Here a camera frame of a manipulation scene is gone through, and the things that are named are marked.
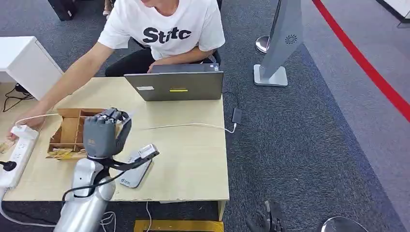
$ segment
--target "silver stand base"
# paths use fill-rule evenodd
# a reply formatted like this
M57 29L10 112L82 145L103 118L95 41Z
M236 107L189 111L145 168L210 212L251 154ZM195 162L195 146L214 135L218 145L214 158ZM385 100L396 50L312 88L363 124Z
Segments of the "silver stand base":
M286 76L285 67L280 66L276 73L274 73L269 79L261 79L260 75L260 64L255 64L253 66L254 83L257 86L288 86L288 78Z
M359 223L346 217L329 218L322 226L321 232L368 232Z
M265 55L268 50L269 36L262 36L256 40L256 50Z

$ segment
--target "white cabinet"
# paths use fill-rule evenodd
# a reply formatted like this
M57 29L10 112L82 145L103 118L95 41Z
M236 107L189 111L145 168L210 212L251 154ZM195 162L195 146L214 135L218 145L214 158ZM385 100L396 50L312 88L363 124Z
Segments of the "white cabinet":
M401 16L410 19L410 0L384 0Z
M0 82L18 82L39 100L62 73L36 37L0 37Z

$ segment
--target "black pants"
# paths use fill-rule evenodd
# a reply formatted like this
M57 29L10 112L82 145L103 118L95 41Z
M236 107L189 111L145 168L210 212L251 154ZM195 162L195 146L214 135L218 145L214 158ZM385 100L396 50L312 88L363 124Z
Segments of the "black pants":
M142 74L148 72L148 69L155 59L151 55L151 49L146 48L138 50L109 66L105 70L105 76L116 77L124 76L124 74ZM210 59L194 62L194 63L213 63Z

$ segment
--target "red stripe on floor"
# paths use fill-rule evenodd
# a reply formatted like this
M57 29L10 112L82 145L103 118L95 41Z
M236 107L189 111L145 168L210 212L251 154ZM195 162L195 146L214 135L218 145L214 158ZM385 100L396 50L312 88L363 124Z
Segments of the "red stripe on floor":
M329 24L332 31L336 34L350 55L355 59L359 66L370 77L373 83L387 97L387 99L396 107L397 110L410 122L410 104L398 94L395 89L380 75L380 73L370 64L360 50L354 45L343 29L337 24L321 0L312 0L322 14L323 18Z

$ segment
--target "man's arm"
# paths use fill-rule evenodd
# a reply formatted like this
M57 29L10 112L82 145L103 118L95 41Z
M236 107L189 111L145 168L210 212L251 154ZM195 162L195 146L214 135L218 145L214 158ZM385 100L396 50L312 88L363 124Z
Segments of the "man's arm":
M63 74L35 107L22 114L17 120L44 115L50 108L57 104L57 102L87 83L108 57L110 57L113 51L113 49L101 43L96 43L91 50L69 67L65 74ZM35 118L26 120L23 123L34 128L43 121L44 118ZM16 138L16 136L10 132L6 136L12 140Z
M191 51L182 53L176 56L166 57L159 59L151 64L149 67L149 71L151 71L152 66L154 65L162 65L162 64L189 64L196 61L203 60L208 58L210 55L214 53L214 50L210 50L207 52L201 51L199 47L194 47Z

